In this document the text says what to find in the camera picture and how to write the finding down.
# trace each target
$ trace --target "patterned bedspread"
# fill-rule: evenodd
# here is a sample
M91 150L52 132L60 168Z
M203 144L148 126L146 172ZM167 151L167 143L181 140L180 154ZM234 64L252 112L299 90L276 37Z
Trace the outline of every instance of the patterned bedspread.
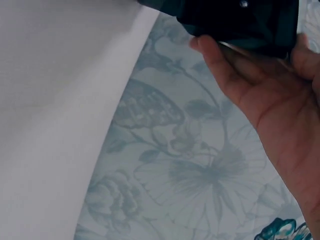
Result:
M302 30L319 50L320 3ZM105 138L75 240L309 240L301 210L190 36L160 15Z

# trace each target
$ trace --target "finger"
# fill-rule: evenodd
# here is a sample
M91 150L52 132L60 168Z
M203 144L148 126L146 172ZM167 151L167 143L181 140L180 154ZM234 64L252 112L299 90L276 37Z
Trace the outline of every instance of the finger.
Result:
M292 50L291 63L300 77L313 80L320 72L320 54L311 51L308 46L307 36L303 33L299 34Z
M269 78L266 72L247 56L226 46L220 48L231 66L251 84L260 84Z
M223 93L239 106L241 98L252 87L228 63L219 45L210 36L201 36L197 39L204 61L212 72Z
M197 37L194 37L190 40L189 42L189 46L190 48L192 48L193 50L196 50L196 51L200 51L199 50L199 44L198 44L198 38Z

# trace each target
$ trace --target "flower print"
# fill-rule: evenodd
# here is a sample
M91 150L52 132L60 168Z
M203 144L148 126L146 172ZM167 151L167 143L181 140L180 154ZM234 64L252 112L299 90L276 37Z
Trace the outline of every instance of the flower print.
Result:
M129 221L141 211L140 191L128 180L121 171L107 174L90 184L84 200L92 218L112 231L129 231Z
M261 187L253 174L265 164L257 134L245 126L213 157L156 158L136 168L134 177L175 224L217 234L244 222Z
M131 78L112 121L132 130L181 124L184 120L183 111L161 91Z
M260 190L255 206L247 214L247 222L237 230L238 236L242 236L239 239L252 239L276 218L303 219L297 201L279 176Z
M311 238L310 230L305 223L297 228L294 219L276 218L254 240L310 240Z
M172 130L175 138L170 141L173 150L192 157L202 148L201 124L199 121L187 120Z
M307 5L303 31L308 35L310 48L320 51L320 4L312 2Z

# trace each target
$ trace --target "palm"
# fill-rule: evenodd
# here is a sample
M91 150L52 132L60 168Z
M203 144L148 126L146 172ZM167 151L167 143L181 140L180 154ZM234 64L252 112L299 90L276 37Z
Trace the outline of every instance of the palm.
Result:
M314 156L310 153L320 144L319 107L311 83L303 82L278 61L272 63L273 67L263 61L258 64L268 68L268 77L244 92L238 105L256 128L268 157L287 185L318 187L320 175L310 174L310 166L316 166L317 159L309 156Z
M320 55L308 50L304 35L293 50L292 70L274 58L245 57L208 36L190 45L203 54L221 90L256 128L304 212L320 213Z

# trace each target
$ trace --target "leaf print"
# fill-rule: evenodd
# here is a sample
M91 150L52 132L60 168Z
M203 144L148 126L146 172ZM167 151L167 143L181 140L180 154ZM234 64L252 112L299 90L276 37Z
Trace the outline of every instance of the leaf print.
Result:
M166 95L132 78L113 116L115 124L127 129L181 124L184 120L182 110Z
M157 158L157 156L159 155L160 151L158 150L147 150L144 151L140 157L139 157L139 161L143 162L143 163L150 163L153 160L155 160Z
M159 131L152 129L151 130L151 136L153 141L155 141L159 146L161 147L167 147L168 141L166 137Z
M189 116L194 119L209 118L213 114L213 108L202 99L190 100L184 107Z

